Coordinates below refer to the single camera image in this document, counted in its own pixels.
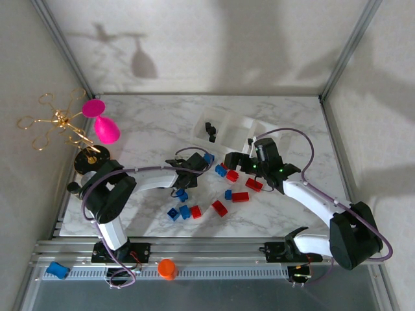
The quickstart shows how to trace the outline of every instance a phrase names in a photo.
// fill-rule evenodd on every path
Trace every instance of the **blue object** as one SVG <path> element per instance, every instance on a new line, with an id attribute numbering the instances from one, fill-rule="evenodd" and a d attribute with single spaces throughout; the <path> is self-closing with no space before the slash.
<path id="1" fill-rule="evenodd" d="M 225 200 L 232 200 L 232 190 L 225 191 Z"/>
<path id="2" fill-rule="evenodd" d="M 53 274 L 61 280 L 65 279 L 70 271 L 71 269 L 61 266 L 56 261 L 52 261 L 49 267 L 46 269 L 47 273 Z"/>
<path id="3" fill-rule="evenodd" d="M 215 172 L 218 173 L 221 177 L 225 177 L 226 175 L 226 170 L 223 167 L 221 167 L 219 164 L 215 166 Z"/>
<path id="4" fill-rule="evenodd" d="M 214 160 L 215 160 L 215 156 L 213 155 L 213 154 L 210 154 L 211 156 L 212 156 L 212 162 L 214 162 Z M 205 159 L 205 161 L 208 163 L 208 164 L 210 164 L 210 156 L 209 156 L 209 154 L 205 154 L 204 156 L 203 156 L 203 158 Z"/>
<path id="5" fill-rule="evenodd" d="M 179 200 L 182 203 L 189 198 L 189 196 L 187 195 L 186 191 L 184 191 L 183 189 L 177 190 L 176 191 L 176 196 L 179 198 Z"/>
<path id="6" fill-rule="evenodd" d="M 190 218 L 190 209 L 187 207 L 187 205 L 183 205 L 179 207 L 180 214 L 182 214 L 183 219 Z"/>
<path id="7" fill-rule="evenodd" d="M 168 211 L 167 214 L 173 219 L 173 222 L 180 216 L 180 213 L 174 208 Z"/>

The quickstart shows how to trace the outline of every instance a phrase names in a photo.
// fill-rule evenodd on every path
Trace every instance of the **orange cylinder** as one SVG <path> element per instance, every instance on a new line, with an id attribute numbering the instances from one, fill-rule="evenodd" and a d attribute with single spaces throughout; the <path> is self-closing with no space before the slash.
<path id="1" fill-rule="evenodd" d="M 158 264 L 158 273 L 164 279 L 172 281 L 177 277 L 177 267 L 170 259 L 163 259 Z"/>

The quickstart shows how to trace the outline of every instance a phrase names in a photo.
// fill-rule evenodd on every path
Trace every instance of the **red block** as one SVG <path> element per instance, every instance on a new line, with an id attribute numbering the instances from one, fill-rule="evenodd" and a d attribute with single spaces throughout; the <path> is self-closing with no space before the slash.
<path id="1" fill-rule="evenodd" d="M 256 192 L 261 191 L 262 187 L 264 186 L 262 183 L 260 183 L 259 181 L 255 181 L 252 178 L 248 178 L 245 185 L 248 188 L 251 188 L 252 190 L 255 190 Z"/>
<path id="2" fill-rule="evenodd" d="M 232 194 L 232 202 L 239 203 L 239 202 L 246 202 L 249 201 L 249 194 L 247 192 L 239 192 Z"/>
<path id="3" fill-rule="evenodd" d="M 236 173 L 234 170 L 230 170 L 227 174 L 226 174 L 226 178 L 228 178 L 230 181 L 237 181 L 239 177 L 239 174 Z"/>
<path id="4" fill-rule="evenodd" d="M 190 208 L 190 213 L 192 213 L 193 219 L 199 218 L 202 216 L 202 213 L 200 212 L 199 206 L 195 205 Z"/>
<path id="5" fill-rule="evenodd" d="M 220 215 L 220 217 L 225 216 L 228 213 L 228 210 L 223 206 L 223 204 L 220 201 L 216 201 L 212 204 L 215 211 Z"/>

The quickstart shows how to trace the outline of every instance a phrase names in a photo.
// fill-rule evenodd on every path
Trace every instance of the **gold wire ornament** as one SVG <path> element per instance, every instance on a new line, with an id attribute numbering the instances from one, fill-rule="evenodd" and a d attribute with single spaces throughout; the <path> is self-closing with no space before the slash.
<path id="1" fill-rule="evenodd" d="M 71 105 L 76 100 L 81 100 L 86 96 L 86 91 L 82 89 L 81 87 L 78 87 L 71 92 L 71 101 L 69 102 L 69 105 L 65 110 L 59 110 L 56 109 L 52 102 L 54 100 L 54 95 L 52 93 L 46 93 L 43 94 L 41 97 L 39 97 L 38 102 L 41 105 L 49 105 L 49 107 L 52 110 L 52 117 L 49 120 L 43 120 L 43 119 L 35 119 L 34 117 L 30 115 L 26 115 L 23 118 L 20 118 L 17 122 L 18 128 L 21 128 L 22 130 L 27 130 L 30 128 L 33 124 L 37 122 L 49 122 L 53 126 L 47 130 L 45 135 L 37 136 L 33 142 L 32 147 L 35 150 L 44 150 L 50 143 L 50 134 L 54 130 L 61 129 L 59 132 L 60 135 L 64 135 L 67 137 L 67 141 L 65 144 L 70 144 L 71 146 L 75 146 L 82 150 L 82 147 L 80 144 L 84 143 L 88 148 L 87 150 L 93 150 L 95 152 L 100 152 L 97 148 L 93 146 L 93 141 L 86 137 L 86 132 L 82 128 L 77 128 L 76 126 L 71 124 L 71 121 L 82 114 L 82 112 L 78 112 L 75 115 L 72 115 L 71 113 Z"/>

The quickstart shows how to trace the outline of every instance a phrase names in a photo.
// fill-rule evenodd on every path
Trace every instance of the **white marble table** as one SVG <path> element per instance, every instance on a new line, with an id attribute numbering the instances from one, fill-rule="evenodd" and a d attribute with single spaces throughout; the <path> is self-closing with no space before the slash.
<path id="1" fill-rule="evenodd" d="M 344 198 L 340 173 L 331 146 L 326 124 L 316 97 L 214 97 L 175 95 L 106 95 L 104 115 L 114 119 L 121 138 L 107 146 L 112 157 L 126 168 L 158 165 L 173 159 L 178 149 L 191 146 L 191 130 L 204 106 L 213 106 L 259 119 L 279 127 L 289 126 L 304 131 L 314 143 L 316 156 L 307 177 L 328 193 Z M 97 143 L 98 139 L 90 133 Z M 278 149 L 285 162 L 303 168 L 309 160 L 310 148 L 298 134 L 284 133 Z M 183 156 L 193 151 L 184 152 Z M 214 165 L 224 159 L 215 154 Z M 215 173 L 214 167 L 198 178 L 198 187 L 189 189 L 189 207 L 199 205 L 203 216 L 199 219 L 173 222 L 167 216 L 172 207 L 182 206 L 177 198 L 169 196 L 170 189 L 153 189 L 134 193 L 121 220 L 128 236 L 175 237 L 268 237 L 284 236 L 303 226 L 323 227 L 323 222 L 296 201 L 278 191 L 254 192 L 244 186 L 248 176 L 240 173 L 232 185 Z M 224 191 L 250 193 L 250 201 L 230 203 L 223 198 Z M 220 199 L 228 209 L 221 218 L 212 207 Z M 74 196 L 65 212 L 61 236 L 96 236 L 94 228 L 80 213 L 80 201 Z"/>

